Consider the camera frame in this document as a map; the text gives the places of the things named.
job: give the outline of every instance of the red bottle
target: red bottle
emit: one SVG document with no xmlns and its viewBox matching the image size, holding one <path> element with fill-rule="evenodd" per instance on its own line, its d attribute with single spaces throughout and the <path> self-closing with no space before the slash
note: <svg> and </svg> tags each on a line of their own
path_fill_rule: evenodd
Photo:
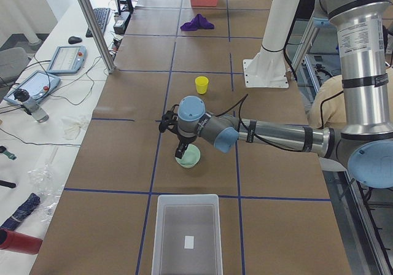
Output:
<svg viewBox="0 0 393 275">
<path fill-rule="evenodd" d="M 0 249 L 23 254 L 38 254 L 42 239 L 19 232 L 0 229 Z"/>
</svg>

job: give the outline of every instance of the white label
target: white label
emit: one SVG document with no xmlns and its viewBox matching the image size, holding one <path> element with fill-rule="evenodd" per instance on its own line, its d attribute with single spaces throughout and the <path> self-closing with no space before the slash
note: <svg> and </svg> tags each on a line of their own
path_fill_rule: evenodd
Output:
<svg viewBox="0 0 393 275">
<path fill-rule="evenodd" d="M 184 248 L 194 249 L 194 236 L 184 236 Z"/>
<path fill-rule="evenodd" d="M 122 26 L 124 23 L 124 20 L 117 20 L 115 26 Z"/>
<path fill-rule="evenodd" d="M 340 57 L 363 51 L 384 50 L 381 20 L 372 17 L 356 25 L 350 24 L 337 32 Z"/>
</svg>

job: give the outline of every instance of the purple cloth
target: purple cloth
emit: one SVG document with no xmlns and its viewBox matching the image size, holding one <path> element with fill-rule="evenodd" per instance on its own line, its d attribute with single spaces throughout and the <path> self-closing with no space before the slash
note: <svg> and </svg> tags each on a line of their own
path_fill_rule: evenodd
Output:
<svg viewBox="0 0 393 275">
<path fill-rule="evenodd" d="M 200 28 L 214 29 L 214 25 L 199 13 L 190 22 L 186 22 L 180 27 L 182 31 L 196 31 Z"/>
</svg>

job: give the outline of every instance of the water bottle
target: water bottle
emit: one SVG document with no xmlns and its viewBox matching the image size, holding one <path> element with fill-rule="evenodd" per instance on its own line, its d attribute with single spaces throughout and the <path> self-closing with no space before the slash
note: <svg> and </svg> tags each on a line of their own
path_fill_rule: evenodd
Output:
<svg viewBox="0 0 393 275">
<path fill-rule="evenodd" d="M 14 92 L 14 97 L 23 104 L 26 110 L 34 117 L 37 122 L 43 123 L 48 120 L 49 115 L 25 89 L 17 89 Z"/>
</svg>

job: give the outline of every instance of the blue cloth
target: blue cloth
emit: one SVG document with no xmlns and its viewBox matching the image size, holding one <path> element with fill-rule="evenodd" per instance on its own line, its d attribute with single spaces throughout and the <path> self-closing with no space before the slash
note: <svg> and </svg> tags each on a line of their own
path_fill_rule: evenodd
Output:
<svg viewBox="0 0 393 275">
<path fill-rule="evenodd" d="M 29 198 L 9 217 L 0 228 L 5 228 L 14 231 L 19 224 L 26 219 L 35 208 L 41 203 L 40 198 L 34 193 L 30 194 Z"/>
<path fill-rule="evenodd" d="M 199 13 L 190 22 L 186 22 L 180 27 L 182 31 L 196 31 L 200 28 L 214 29 L 214 25 Z"/>
</svg>

